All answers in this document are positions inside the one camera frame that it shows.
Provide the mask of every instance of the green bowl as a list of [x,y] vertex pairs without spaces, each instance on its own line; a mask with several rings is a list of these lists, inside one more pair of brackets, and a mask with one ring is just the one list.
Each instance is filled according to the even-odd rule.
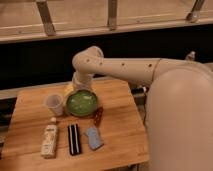
[[98,108],[98,98],[88,90],[78,90],[67,98],[66,109],[77,117],[89,116]]

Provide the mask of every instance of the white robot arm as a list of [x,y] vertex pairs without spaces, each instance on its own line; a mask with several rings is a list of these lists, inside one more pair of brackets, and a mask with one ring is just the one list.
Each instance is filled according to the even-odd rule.
[[150,87],[147,96],[150,171],[213,170],[213,74],[192,61],[106,59],[98,47],[75,55],[76,89],[93,74]]

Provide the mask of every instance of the white bottle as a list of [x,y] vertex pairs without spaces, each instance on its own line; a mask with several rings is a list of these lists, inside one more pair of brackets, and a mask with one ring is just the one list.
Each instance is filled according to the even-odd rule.
[[53,117],[50,120],[50,124],[47,125],[44,131],[44,136],[41,146],[41,156],[44,158],[55,158],[56,143],[58,136],[58,127],[56,118]]

